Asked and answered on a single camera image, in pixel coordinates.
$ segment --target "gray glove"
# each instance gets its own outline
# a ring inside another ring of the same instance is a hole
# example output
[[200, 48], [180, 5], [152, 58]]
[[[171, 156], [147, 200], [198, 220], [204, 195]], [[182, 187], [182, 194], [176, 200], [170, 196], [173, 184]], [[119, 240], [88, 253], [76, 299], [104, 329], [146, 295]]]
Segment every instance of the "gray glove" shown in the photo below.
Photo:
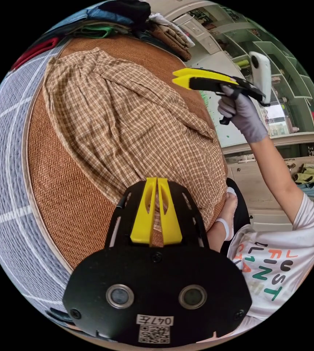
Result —
[[222, 90], [227, 96], [223, 96], [218, 102], [219, 113], [224, 117], [230, 118], [248, 143], [256, 143], [263, 140], [268, 135], [268, 131], [259, 118], [251, 99], [239, 94], [234, 101], [229, 98], [234, 91], [233, 89], [228, 86], [222, 86]]

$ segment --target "person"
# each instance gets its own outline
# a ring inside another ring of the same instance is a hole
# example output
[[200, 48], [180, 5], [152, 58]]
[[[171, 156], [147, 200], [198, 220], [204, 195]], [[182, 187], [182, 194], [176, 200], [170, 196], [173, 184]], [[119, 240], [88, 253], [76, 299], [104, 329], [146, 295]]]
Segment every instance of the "person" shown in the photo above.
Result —
[[[292, 231], [256, 232], [245, 201], [231, 179], [219, 218], [207, 232], [210, 248], [221, 252], [242, 271], [252, 306], [233, 336], [270, 317], [297, 290], [314, 265], [314, 202], [291, 178], [287, 165], [259, 118], [250, 98], [222, 87], [218, 111], [249, 143], [263, 180], [292, 223]], [[217, 336], [205, 341], [216, 340]]]

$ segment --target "khaki clothes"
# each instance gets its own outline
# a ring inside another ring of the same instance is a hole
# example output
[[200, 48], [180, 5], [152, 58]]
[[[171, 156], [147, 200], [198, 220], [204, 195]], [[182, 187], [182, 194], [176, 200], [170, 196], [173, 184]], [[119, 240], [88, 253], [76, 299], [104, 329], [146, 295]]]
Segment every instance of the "khaki clothes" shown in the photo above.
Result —
[[174, 89], [95, 48], [52, 58], [43, 94], [62, 145], [108, 200], [165, 177], [188, 188], [208, 227], [225, 191], [222, 153], [215, 131]]

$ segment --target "leg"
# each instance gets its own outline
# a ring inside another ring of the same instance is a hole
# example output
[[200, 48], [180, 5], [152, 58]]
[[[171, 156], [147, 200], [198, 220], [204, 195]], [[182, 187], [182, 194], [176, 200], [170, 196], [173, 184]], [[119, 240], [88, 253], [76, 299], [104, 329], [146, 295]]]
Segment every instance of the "leg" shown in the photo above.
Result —
[[[250, 224], [250, 219], [249, 219], [249, 214], [246, 206], [246, 202], [244, 197], [242, 196], [240, 189], [236, 185], [236, 183], [230, 179], [226, 179], [226, 184], [227, 186], [232, 187], [235, 190], [235, 193], [237, 195], [237, 207], [235, 210], [234, 214], [234, 233], [236, 233], [246, 224]], [[230, 246], [231, 240], [230, 241], [224, 241], [222, 248], [220, 252], [224, 255], [227, 255], [229, 246]]]

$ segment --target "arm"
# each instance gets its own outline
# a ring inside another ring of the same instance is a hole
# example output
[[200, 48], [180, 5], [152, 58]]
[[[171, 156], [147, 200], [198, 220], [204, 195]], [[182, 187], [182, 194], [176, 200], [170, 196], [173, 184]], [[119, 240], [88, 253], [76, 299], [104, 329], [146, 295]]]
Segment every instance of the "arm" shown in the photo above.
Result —
[[285, 161], [269, 136], [249, 145], [265, 184], [293, 224], [302, 204], [303, 191], [292, 180]]
[[243, 134], [258, 162], [265, 184], [293, 224], [302, 204], [303, 192], [291, 179], [286, 163], [268, 136], [250, 98], [240, 94], [236, 100], [229, 96], [233, 90], [222, 87], [226, 97], [219, 101], [218, 111]]

